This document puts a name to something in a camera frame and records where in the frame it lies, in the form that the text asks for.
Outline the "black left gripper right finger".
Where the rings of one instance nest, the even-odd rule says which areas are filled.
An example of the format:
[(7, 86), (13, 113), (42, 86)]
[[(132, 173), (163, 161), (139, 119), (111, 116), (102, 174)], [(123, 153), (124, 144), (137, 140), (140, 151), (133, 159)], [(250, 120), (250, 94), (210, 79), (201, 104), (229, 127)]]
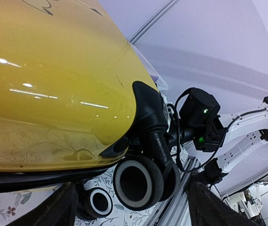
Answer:
[(257, 226), (211, 192), (204, 184), (192, 181), (188, 188), (189, 214), (193, 226)]

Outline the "yellow Pikachu suitcase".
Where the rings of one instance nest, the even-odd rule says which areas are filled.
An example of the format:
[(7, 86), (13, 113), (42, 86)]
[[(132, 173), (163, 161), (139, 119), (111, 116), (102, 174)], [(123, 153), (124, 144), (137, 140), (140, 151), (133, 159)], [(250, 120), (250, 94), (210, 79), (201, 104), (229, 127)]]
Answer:
[(97, 0), (0, 0), (0, 193), (87, 181), (117, 166), (119, 200), (171, 198), (163, 98)]

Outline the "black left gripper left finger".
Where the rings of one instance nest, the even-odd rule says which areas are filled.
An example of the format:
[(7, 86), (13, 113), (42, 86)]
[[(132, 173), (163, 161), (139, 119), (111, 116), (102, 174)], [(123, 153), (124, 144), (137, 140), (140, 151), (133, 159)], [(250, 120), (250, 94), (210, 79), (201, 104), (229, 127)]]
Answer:
[(65, 183), (36, 208), (9, 223), (10, 226), (73, 226), (78, 193), (74, 183)]

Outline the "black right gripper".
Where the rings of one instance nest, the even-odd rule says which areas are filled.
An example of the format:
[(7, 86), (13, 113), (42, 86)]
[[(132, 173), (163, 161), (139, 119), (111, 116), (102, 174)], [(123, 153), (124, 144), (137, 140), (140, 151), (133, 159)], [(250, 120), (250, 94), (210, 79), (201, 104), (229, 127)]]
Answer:
[(220, 105), (213, 95), (198, 88), (185, 90), (177, 99), (187, 96), (178, 113), (179, 121), (176, 121), (176, 113), (171, 104), (167, 104), (171, 119), (169, 132), (167, 133), (167, 145), (172, 149), (177, 145), (193, 141), (198, 151), (212, 153), (223, 143), (223, 134), (226, 128), (222, 126), (218, 112)]

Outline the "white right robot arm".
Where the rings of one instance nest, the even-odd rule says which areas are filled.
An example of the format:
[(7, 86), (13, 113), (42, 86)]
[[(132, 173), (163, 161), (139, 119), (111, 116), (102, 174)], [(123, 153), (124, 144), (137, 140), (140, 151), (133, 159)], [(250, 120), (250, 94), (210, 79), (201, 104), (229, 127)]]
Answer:
[[(215, 97), (198, 88), (185, 90), (181, 109), (177, 103), (167, 103), (171, 119), (170, 144), (180, 171), (192, 174), (196, 180), (214, 185), (256, 149), (268, 144), (268, 96), (256, 108), (231, 114), (219, 114), (221, 106)], [(200, 166), (184, 169), (181, 146), (186, 150), (212, 155)]]

